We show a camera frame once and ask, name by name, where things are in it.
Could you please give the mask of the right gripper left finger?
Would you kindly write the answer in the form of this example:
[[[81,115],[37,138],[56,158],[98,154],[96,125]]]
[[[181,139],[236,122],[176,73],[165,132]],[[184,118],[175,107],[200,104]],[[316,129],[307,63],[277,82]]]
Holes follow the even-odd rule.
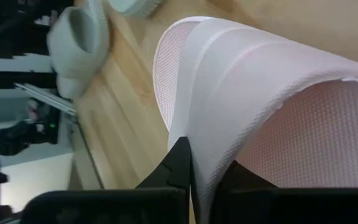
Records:
[[[20,224],[189,224],[191,147],[180,137],[136,188],[54,191],[33,198]]]

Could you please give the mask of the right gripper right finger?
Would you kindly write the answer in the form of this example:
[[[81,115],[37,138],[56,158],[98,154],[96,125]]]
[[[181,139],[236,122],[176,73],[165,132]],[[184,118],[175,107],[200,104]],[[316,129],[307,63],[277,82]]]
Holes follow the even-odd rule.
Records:
[[[234,161],[211,224],[358,224],[358,188],[279,188]]]

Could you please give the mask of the pink rubber slide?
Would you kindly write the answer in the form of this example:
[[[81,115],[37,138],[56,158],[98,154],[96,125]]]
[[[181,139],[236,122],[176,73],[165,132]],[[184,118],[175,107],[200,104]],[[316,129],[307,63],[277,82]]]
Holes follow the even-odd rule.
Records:
[[[232,164],[277,187],[358,187],[358,62],[195,16],[161,36],[153,82],[169,146],[190,142],[199,224]]]

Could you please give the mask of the grey rubber slide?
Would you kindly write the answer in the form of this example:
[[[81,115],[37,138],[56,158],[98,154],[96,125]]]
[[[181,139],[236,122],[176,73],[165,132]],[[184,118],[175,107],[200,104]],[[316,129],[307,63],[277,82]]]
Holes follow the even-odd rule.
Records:
[[[149,17],[164,0],[107,0],[123,16]]]
[[[103,0],[84,0],[60,14],[47,36],[59,94],[79,97],[109,52],[109,25]]]

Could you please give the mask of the silver aluminium rail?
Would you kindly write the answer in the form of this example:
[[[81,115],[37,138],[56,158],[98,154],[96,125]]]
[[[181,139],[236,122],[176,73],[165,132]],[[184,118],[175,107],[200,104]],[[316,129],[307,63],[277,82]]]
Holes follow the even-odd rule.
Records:
[[[76,116],[76,109],[72,102],[28,83],[15,83],[14,85],[16,88],[24,90],[30,97],[48,104],[70,116]]]

